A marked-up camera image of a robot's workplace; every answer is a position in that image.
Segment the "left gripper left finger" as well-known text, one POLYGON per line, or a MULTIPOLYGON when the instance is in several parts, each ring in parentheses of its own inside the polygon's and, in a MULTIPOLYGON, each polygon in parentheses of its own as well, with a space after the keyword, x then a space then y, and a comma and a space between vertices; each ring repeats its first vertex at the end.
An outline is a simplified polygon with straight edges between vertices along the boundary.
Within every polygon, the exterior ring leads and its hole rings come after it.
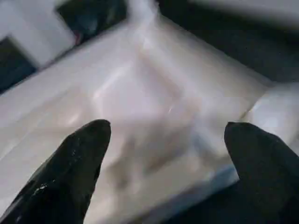
POLYGON ((82 224, 111 139, 111 123, 93 120, 68 135, 32 174, 2 224, 82 224))

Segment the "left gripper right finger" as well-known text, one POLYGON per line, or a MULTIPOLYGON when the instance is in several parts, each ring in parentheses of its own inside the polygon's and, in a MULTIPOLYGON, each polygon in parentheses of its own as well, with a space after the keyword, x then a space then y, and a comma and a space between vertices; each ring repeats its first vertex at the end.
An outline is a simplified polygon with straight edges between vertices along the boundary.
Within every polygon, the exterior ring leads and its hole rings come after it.
POLYGON ((224 141, 245 194, 274 224, 299 222, 299 157, 278 136, 228 122, 224 141))

